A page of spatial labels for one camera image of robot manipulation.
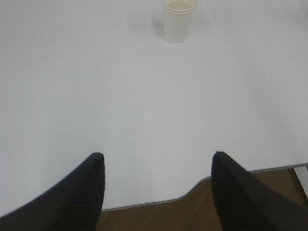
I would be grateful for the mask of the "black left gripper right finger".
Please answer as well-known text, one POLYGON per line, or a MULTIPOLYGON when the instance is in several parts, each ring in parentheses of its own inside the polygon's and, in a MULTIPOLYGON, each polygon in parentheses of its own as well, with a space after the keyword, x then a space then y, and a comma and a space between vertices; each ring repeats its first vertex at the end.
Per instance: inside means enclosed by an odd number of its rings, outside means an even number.
POLYGON ((212 159, 214 205, 225 231, 306 231, 308 210, 256 179, 225 152, 212 159))

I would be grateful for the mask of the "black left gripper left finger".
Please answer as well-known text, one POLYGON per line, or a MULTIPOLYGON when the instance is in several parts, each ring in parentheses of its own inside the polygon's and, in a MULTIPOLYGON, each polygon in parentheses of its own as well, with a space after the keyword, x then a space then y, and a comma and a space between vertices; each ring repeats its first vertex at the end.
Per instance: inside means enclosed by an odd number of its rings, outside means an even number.
POLYGON ((102 153, 93 153, 64 179, 0 218, 2 231, 94 231, 105 192, 102 153))

